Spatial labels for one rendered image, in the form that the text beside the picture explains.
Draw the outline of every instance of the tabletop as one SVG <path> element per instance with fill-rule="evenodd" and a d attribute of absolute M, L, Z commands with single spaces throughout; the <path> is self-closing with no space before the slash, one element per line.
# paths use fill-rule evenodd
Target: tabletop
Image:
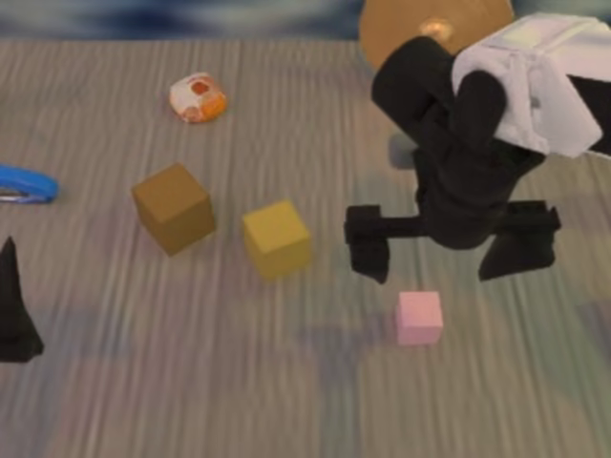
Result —
<path fill-rule="evenodd" d="M 0 366 L 2 458 L 608 458 L 611 161 L 550 158 L 517 198 L 558 208 L 550 269 L 478 282 L 486 247 L 394 241 L 380 286 L 348 268 L 348 205 L 415 212 L 388 162 L 357 46 L 328 41 L 0 42 L 4 161 L 55 177 L 0 207 L 45 341 Z M 172 83 L 205 71 L 229 108 L 187 125 Z M 218 230 L 167 258 L 130 189 L 180 162 Z M 294 202 L 315 256 L 261 280 L 242 215 Z M 435 290 L 445 329 L 399 347 L 398 293 Z"/>

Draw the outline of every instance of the gray surface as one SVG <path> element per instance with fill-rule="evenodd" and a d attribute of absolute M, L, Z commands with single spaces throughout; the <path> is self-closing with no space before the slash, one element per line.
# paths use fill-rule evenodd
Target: gray surface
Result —
<path fill-rule="evenodd" d="M 2 458 L 608 458 L 611 162 L 552 159 L 519 197 L 563 217 L 558 264 L 487 284 L 484 249 L 393 245 L 380 287 L 348 271 L 351 203 L 412 212 L 390 123 L 354 45 L 0 43 L 3 159 L 56 177 L 47 207 L 0 207 L 47 344 L 0 366 Z M 209 71 L 229 97 L 184 125 L 165 92 Z M 219 231 L 166 259 L 130 187 L 174 161 Z M 317 256 L 266 283 L 240 218 L 292 199 Z M 442 341 L 394 344 L 401 290 L 441 292 Z"/>

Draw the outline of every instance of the yellow cube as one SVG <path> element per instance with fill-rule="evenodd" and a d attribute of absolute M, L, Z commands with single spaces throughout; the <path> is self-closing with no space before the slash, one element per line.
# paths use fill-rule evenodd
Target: yellow cube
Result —
<path fill-rule="evenodd" d="M 309 264 L 311 235 L 288 200 L 242 218 L 246 251 L 262 277 L 273 280 Z"/>

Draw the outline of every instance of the blue object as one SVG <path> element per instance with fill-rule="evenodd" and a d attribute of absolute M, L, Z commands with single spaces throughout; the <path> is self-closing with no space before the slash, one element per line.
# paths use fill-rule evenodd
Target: blue object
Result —
<path fill-rule="evenodd" d="M 57 182 L 32 170 L 0 165 L 0 202 L 49 203 L 59 191 Z"/>

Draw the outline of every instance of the pink cube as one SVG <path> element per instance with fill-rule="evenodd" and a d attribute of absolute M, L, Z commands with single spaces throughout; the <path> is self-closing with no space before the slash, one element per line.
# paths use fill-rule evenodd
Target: pink cube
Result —
<path fill-rule="evenodd" d="M 436 291 L 399 294 L 398 341 L 401 345 L 436 344 L 443 329 L 441 301 Z"/>

